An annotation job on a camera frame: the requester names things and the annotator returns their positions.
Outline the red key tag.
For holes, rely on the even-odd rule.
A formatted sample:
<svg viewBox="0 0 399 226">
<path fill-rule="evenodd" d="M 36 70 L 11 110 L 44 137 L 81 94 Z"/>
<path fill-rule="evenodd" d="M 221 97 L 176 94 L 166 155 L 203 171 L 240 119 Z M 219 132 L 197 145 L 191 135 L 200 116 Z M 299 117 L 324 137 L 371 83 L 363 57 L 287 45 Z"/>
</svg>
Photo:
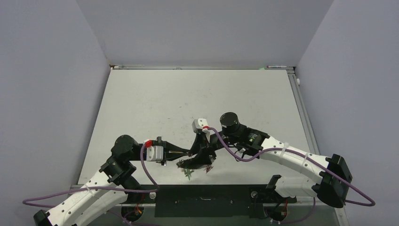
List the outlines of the red key tag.
<svg viewBox="0 0 399 226">
<path fill-rule="evenodd" d="M 205 167 L 204 171 L 207 173 L 209 173 L 211 170 L 213 169 L 213 165 L 208 165 Z"/>
</svg>

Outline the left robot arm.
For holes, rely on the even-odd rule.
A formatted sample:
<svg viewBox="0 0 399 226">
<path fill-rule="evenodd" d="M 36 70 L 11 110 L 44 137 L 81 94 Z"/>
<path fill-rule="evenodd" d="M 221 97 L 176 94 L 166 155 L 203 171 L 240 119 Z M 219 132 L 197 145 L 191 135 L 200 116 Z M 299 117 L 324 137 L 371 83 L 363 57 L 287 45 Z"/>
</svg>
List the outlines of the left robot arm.
<svg viewBox="0 0 399 226">
<path fill-rule="evenodd" d="M 47 206 L 33 219 L 37 226 L 86 226 L 121 202 L 136 202 L 140 195 L 154 194 L 160 186 L 149 175 L 146 161 L 166 163 L 183 156 L 191 156 L 189 149 L 180 148 L 160 137 L 140 144 L 129 135 L 118 137 L 111 148 L 111 155 L 99 170 L 81 188 L 66 191 L 69 197 L 57 206 Z M 140 161 L 147 177 L 155 186 L 143 189 L 133 177 Z"/>
</svg>

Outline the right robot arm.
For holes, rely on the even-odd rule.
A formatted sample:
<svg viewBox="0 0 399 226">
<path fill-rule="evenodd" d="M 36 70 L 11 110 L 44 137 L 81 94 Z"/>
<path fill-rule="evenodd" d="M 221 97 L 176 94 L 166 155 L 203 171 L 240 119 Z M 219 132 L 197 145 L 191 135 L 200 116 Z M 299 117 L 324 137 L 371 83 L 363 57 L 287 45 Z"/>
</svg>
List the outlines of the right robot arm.
<svg viewBox="0 0 399 226">
<path fill-rule="evenodd" d="M 334 208 L 342 208 L 348 203 L 346 197 L 352 175 L 343 157 L 302 151 L 240 123 L 233 112 L 224 113 L 220 124 L 222 130 L 211 134 L 212 128 L 205 119 L 194 120 L 192 127 L 196 138 L 188 152 L 189 159 L 179 161 L 177 167 L 185 170 L 211 167 L 216 160 L 216 152 L 224 148 L 237 161 L 272 161 L 304 175 L 302 179 L 282 175 L 271 179 L 266 195 L 273 202 L 281 198 L 307 196 L 317 197 Z"/>
</svg>

